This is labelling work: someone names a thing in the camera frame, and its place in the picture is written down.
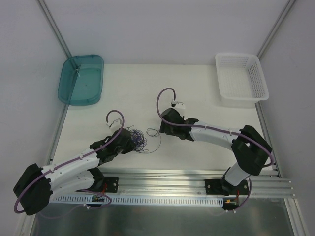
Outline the aluminium mounting rail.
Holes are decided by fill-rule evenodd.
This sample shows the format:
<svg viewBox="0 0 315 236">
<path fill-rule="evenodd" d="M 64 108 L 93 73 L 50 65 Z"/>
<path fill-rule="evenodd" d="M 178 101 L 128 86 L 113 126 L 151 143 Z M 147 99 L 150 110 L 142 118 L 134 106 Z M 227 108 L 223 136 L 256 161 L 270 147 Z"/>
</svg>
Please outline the aluminium mounting rail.
<svg viewBox="0 0 315 236">
<path fill-rule="evenodd" d="M 107 177 L 118 177 L 118 193 L 129 195 L 197 196 L 205 194 L 205 179 L 220 179 L 223 170 L 150 170 L 101 167 Z M 277 171 L 252 176 L 252 198 L 295 199 L 292 181 Z"/>
</svg>

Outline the left aluminium frame post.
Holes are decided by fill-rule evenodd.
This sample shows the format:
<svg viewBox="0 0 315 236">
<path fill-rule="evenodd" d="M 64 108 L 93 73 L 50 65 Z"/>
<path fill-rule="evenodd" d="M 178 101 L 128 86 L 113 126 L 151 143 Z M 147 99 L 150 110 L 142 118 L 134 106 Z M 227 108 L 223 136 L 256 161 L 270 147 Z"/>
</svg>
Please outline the left aluminium frame post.
<svg viewBox="0 0 315 236">
<path fill-rule="evenodd" d="M 46 3 L 45 0 L 36 0 L 39 8 L 41 9 L 45 19 L 48 22 L 48 25 L 50 26 L 55 38 L 57 39 L 57 42 L 59 43 L 63 53 L 65 54 L 65 56 L 67 58 L 72 57 L 72 53 L 70 52 L 69 47 L 67 46 L 66 41 L 64 40 L 64 37 L 61 33 L 61 31 L 59 30 L 59 27 Z"/>
</svg>

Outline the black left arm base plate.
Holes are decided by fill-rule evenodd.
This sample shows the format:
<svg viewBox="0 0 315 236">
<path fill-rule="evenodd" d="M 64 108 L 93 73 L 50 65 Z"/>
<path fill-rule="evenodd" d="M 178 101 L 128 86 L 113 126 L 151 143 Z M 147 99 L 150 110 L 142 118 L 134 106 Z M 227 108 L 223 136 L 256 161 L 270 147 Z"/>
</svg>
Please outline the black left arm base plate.
<svg viewBox="0 0 315 236">
<path fill-rule="evenodd" d="M 102 193 L 117 193 L 119 187 L 118 177 L 105 177 L 102 181 L 101 192 Z"/>
</svg>

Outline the white perforated plastic basket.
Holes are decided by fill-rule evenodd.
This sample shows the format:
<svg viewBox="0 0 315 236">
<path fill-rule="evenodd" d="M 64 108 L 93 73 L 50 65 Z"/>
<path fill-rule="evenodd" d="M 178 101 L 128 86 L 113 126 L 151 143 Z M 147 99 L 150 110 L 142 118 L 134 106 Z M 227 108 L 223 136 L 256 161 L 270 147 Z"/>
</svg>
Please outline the white perforated plastic basket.
<svg viewBox="0 0 315 236">
<path fill-rule="evenodd" d="M 256 55 L 218 53 L 215 55 L 221 102 L 234 108 L 253 108 L 269 98 L 265 76 Z"/>
</svg>

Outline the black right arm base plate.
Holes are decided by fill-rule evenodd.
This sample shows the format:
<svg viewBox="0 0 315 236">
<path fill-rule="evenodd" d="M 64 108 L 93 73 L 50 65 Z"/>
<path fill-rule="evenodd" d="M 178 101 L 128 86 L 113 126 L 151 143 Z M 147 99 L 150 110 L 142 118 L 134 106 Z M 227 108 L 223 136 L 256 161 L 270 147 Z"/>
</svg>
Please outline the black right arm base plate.
<svg viewBox="0 0 315 236">
<path fill-rule="evenodd" d="M 240 195 L 249 194 L 248 182 L 244 179 L 238 185 L 233 186 L 222 179 L 205 179 L 205 191 L 207 195 Z"/>
</svg>

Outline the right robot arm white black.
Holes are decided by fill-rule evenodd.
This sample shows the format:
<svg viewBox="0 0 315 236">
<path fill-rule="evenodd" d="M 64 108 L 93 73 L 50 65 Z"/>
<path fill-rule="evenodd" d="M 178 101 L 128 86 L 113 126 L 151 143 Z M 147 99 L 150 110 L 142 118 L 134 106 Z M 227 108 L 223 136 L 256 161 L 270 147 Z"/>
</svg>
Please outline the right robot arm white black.
<svg viewBox="0 0 315 236">
<path fill-rule="evenodd" d="M 227 169 L 221 179 L 216 179 L 210 185 L 210 190 L 216 194 L 235 194 L 242 181 L 250 176 L 258 176 L 267 166 L 272 148 L 250 125 L 241 129 L 210 126 L 196 118 L 185 119 L 172 107 L 162 112 L 160 117 L 161 133 L 181 140 L 214 144 L 233 153 L 236 163 Z"/>
</svg>

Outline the teal plastic bin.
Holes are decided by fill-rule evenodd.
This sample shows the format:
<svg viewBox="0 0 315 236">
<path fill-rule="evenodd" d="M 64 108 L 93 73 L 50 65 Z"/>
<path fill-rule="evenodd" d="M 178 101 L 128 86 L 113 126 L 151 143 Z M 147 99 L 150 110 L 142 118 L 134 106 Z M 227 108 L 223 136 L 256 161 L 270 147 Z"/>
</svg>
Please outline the teal plastic bin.
<svg viewBox="0 0 315 236">
<path fill-rule="evenodd" d="M 101 99 L 104 60 L 99 55 L 68 58 L 62 67 L 58 99 L 71 106 L 89 106 Z"/>
</svg>

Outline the aluminium frame post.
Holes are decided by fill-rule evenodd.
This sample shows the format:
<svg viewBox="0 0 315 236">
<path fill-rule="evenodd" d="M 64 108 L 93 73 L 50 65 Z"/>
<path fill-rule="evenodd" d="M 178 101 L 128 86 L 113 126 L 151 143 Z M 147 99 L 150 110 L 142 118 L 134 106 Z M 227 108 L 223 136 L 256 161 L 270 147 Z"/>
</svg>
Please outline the aluminium frame post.
<svg viewBox="0 0 315 236">
<path fill-rule="evenodd" d="M 286 20 L 287 16 L 289 15 L 289 13 L 291 12 L 291 10 L 293 9 L 293 7 L 296 3 L 297 3 L 297 0 L 288 0 L 286 2 L 286 4 L 284 5 L 283 9 L 281 10 L 275 23 L 273 24 L 270 31 L 268 32 L 265 40 L 263 41 L 263 43 L 262 43 L 262 45 L 261 45 L 261 47 L 260 47 L 260 49 L 256 55 L 259 59 L 262 59 L 264 54 L 267 52 L 269 46 L 271 45 L 273 39 L 275 38 L 275 36 L 277 34 L 277 32 L 279 31 L 280 27 L 282 26 L 282 24 L 284 23 L 284 21 Z"/>
<path fill-rule="evenodd" d="M 61 31 L 59 30 L 59 27 L 46 3 L 45 0 L 36 0 L 39 8 L 41 9 L 45 19 L 48 22 L 48 25 L 50 26 L 55 38 L 57 39 L 57 42 L 59 43 L 63 53 L 65 54 L 65 56 L 67 58 L 72 57 L 72 53 L 70 52 L 69 47 L 67 46 L 66 41 L 64 40 L 64 37 L 61 33 Z"/>
</svg>

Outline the right aluminium frame post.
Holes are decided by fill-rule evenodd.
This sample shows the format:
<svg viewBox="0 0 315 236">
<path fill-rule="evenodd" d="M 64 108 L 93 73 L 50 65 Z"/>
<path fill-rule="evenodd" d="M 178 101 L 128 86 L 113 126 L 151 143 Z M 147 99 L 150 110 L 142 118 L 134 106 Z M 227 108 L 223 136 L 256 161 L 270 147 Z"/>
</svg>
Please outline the right aluminium frame post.
<svg viewBox="0 0 315 236">
<path fill-rule="evenodd" d="M 286 4 L 284 5 L 283 9 L 281 10 L 275 23 L 273 24 L 270 31 L 268 32 L 265 40 L 263 41 L 263 43 L 262 43 L 262 45 L 261 45 L 261 47 L 260 47 L 260 49 L 256 55 L 259 59 L 262 59 L 264 54 L 267 52 L 269 46 L 271 45 L 273 39 L 275 38 L 275 36 L 277 34 L 277 32 L 279 31 L 280 27 L 282 26 L 282 24 L 284 23 L 284 21 L 286 20 L 287 16 L 289 15 L 289 13 L 291 12 L 291 10 L 293 9 L 293 7 L 296 3 L 297 3 L 297 0 L 288 0 L 286 2 Z"/>
</svg>

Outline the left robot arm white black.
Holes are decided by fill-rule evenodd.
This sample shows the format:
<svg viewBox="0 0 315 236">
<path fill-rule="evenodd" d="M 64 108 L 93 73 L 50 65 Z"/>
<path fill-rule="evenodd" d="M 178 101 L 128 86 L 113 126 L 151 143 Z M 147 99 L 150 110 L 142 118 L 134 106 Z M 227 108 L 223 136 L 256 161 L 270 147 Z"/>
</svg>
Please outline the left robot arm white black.
<svg viewBox="0 0 315 236">
<path fill-rule="evenodd" d="M 131 133 L 121 128 L 68 161 L 43 167 L 29 165 L 13 188 L 17 197 L 14 211 L 34 215 L 52 200 L 75 191 L 116 193 L 118 178 L 105 177 L 99 166 L 134 149 Z"/>
</svg>

